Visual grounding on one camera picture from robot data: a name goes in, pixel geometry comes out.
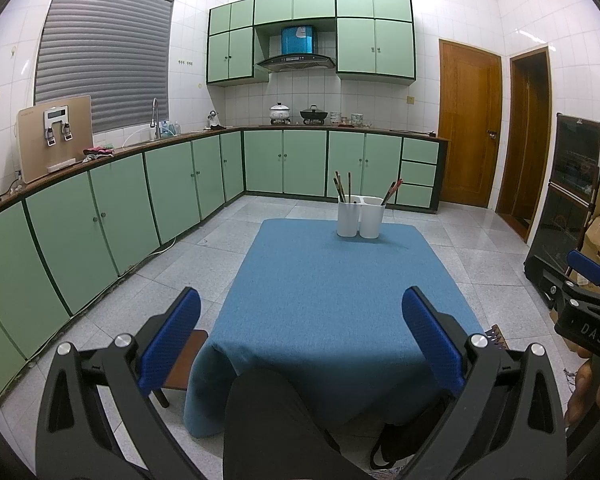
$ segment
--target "tiled floor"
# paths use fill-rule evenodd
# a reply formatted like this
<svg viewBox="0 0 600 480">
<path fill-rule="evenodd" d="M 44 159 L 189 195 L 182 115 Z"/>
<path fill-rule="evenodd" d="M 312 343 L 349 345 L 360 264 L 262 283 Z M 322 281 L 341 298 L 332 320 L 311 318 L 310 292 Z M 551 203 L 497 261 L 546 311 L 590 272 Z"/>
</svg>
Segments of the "tiled floor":
<svg viewBox="0 0 600 480">
<path fill-rule="evenodd" d="M 185 285 L 200 292 L 203 305 L 198 326 L 210 332 L 263 220 L 336 217 L 333 203 L 243 196 L 139 269 L 59 339 L 70 340 L 79 349 L 106 346 L 117 334 L 135 333 L 149 316 L 163 312 Z M 485 329 L 497 323 L 513 349 L 525 349 L 533 341 L 545 346 L 564 407 L 570 396 L 564 369 L 574 372 L 582 360 L 569 352 L 554 332 L 548 310 L 524 277 L 522 262 L 528 247 L 515 232 L 492 211 L 454 204 L 443 204 L 437 215 L 388 210 L 384 222 L 417 227 Z M 1 405 L 8 427 L 31 465 L 38 409 L 53 348 L 31 366 Z M 112 397 L 106 388 L 101 393 L 120 447 L 128 459 L 141 463 Z M 167 391 L 166 395 L 171 401 L 168 409 L 154 403 L 167 427 L 209 479 L 221 479 L 222 435 L 191 438 L 182 423 L 184 393 Z M 343 454 L 363 466 L 381 428 L 382 423 L 373 417 L 359 416 L 330 430 Z"/>
</svg>

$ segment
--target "doorway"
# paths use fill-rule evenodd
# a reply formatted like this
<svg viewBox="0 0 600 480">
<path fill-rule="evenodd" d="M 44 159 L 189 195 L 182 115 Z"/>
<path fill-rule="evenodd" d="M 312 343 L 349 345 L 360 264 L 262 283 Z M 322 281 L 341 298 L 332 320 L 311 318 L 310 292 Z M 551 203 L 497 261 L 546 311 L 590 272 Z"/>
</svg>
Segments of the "doorway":
<svg viewBox="0 0 600 480">
<path fill-rule="evenodd" d="M 547 47 L 511 58 L 509 142 L 496 213 L 525 242 L 538 209 L 549 155 L 550 78 Z"/>
<path fill-rule="evenodd" d="M 487 207 L 502 120 L 502 60 L 440 40 L 440 137 L 449 139 L 440 199 Z"/>
</svg>

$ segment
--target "sink faucet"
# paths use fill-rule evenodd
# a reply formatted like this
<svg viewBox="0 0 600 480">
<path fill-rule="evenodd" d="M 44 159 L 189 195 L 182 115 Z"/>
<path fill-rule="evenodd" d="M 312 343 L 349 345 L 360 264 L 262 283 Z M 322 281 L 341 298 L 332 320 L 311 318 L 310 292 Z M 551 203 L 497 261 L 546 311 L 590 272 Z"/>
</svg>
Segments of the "sink faucet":
<svg viewBox="0 0 600 480">
<path fill-rule="evenodd" d="M 158 119 L 158 98 L 154 97 L 154 104 L 151 107 L 151 124 L 149 124 L 150 128 L 155 127 L 155 138 L 160 139 L 162 137 L 160 133 L 160 121 Z"/>
</svg>

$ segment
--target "black pants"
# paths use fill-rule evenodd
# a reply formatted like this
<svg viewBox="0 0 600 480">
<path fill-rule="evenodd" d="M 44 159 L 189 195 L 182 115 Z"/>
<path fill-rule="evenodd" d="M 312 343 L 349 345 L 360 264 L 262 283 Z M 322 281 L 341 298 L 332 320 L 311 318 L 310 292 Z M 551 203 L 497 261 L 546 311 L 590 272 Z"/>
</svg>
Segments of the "black pants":
<svg viewBox="0 0 600 480">
<path fill-rule="evenodd" d="M 224 418 L 224 480 L 370 480 L 327 443 L 291 384 L 250 370 L 231 388 Z"/>
</svg>

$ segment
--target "window blind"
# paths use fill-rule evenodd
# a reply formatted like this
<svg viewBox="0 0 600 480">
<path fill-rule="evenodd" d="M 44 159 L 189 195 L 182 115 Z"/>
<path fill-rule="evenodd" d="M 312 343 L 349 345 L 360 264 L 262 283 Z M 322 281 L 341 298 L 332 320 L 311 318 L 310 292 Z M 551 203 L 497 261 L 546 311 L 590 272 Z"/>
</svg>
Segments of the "window blind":
<svg viewBox="0 0 600 480">
<path fill-rule="evenodd" d="M 172 0 L 52 0 L 35 104 L 91 96 L 93 133 L 168 118 Z"/>
</svg>

